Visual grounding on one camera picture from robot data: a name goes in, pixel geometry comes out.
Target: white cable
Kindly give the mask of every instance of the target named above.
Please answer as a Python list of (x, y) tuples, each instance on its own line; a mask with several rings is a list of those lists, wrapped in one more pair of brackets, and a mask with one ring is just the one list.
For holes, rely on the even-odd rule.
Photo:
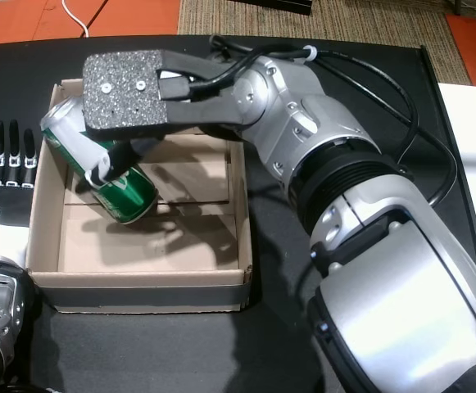
[(318, 49), (314, 45), (306, 45), (303, 49), (309, 49), (311, 51), (311, 54), (306, 57), (305, 61), (314, 61), (318, 56)]
[(81, 26), (81, 28), (84, 31), (84, 36), (86, 38), (88, 38), (87, 25), (85, 23), (83, 23), (81, 20), (77, 19), (77, 17), (72, 12), (70, 12), (70, 10), (68, 9), (68, 7), (65, 4), (65, 0), (61, 0), (61, 4), (63, 5), (63, 8), (65, 9), (65, 12), (68, 14), (68, 16), (70, 18), (72, 18), (75, 21), (75, 23), (77, 23), (79, 26)]

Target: screw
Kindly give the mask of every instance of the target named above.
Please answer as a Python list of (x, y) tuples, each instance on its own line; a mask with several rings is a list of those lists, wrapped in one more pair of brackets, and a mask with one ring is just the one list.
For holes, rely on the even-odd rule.
[(112, 90), (112, 85), (111, 84), (102, 84), (101, 85), (101, 91), (104, 92), (105, 94), (108, 94)]
[(388, 231), (389, 231), (389, 232), (394, 232), (394, 231), (396, 231), (397, 229), (399, 229), (400, 226), (401, 226), (401, 224), (398, 223), (397, 221), (392, 221), (392, 222), (388, 225)]
[(342, 264), (338, 262), (333, 262), (332, 264), (329, 265), (329, 274), (332, 274), (334, 272), (337, 272), (339, 269), (343, 267)]
[(145, 84), (144, 80), (139, 80), (136, 82), (136, 89), (142, 92), (145, 88), (147, 87), (147, 84)]

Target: gray foam pad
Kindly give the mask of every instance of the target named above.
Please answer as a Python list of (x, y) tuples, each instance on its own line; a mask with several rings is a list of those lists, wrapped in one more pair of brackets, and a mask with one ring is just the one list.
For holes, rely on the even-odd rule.
[[(162, 63), (160, 50), (88, 57), (83, 68), (87, 126), (101, 130), (166, 123), (166, 103), (160, 101), (156, 72)], [(137, 89), (140, 81), (143, 90)]]

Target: black table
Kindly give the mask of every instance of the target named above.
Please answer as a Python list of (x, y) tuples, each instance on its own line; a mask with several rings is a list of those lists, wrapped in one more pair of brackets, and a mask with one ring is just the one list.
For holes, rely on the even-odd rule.
[[(254, 46), (274, 38), (240, 38)], [(284, 39), (351, 53), (386, 70), (416, 100), (421, 124), (454, 149), (430, 63), (419, 49), (359, 43)], [(40, 141), (39, 120), (54, 83), (81, 77), (86, 56), (95, 52), (163, 47), (204, 56), (206, 37), (63, 39), (0, 45), (0, 120), (19, 120)], [(380, 80), (345, 65), (389, 100), (397, 95)], [(325, 92), (347, 104), (383, 151), (390, 152), (405, 130), (394, 118), (343, 82), (319, 70)], [(406, 110), (399, 102), (398, 107)], [(301, 304), (320, 282), (308, 270), (308, 237), (288, 208), (256, 153), (246, 148), (255, 276), (252, 306), (239, 314), (82, 315), (58, 314), (44, 305), (34, 324), (30, 352), (18, 359), (32, 381), (67, 393), (118, 391), (316, 392), (337, 391), (326, 364), (325, 377), (311, 345)], [(462, 169), (458, 156), (460, 172)], [(428, 195), (447, 167), (422, 141), (405, 164)], [(476, 219), (461, 175), (437, 212), (476, 261)]]

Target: cardboard box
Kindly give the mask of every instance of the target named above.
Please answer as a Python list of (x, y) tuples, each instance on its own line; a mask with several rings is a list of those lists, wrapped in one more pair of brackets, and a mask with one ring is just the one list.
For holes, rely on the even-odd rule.
[[(55, 86), (50, 107), (80, 95), (80, 79)], [(26, 267), (61, 312), (239, 311), (252, 276), (243, 145), (190, 130), (168, 136), (140, 165), (156, 184), (156, 209), (118, 224), (43, 142)]]

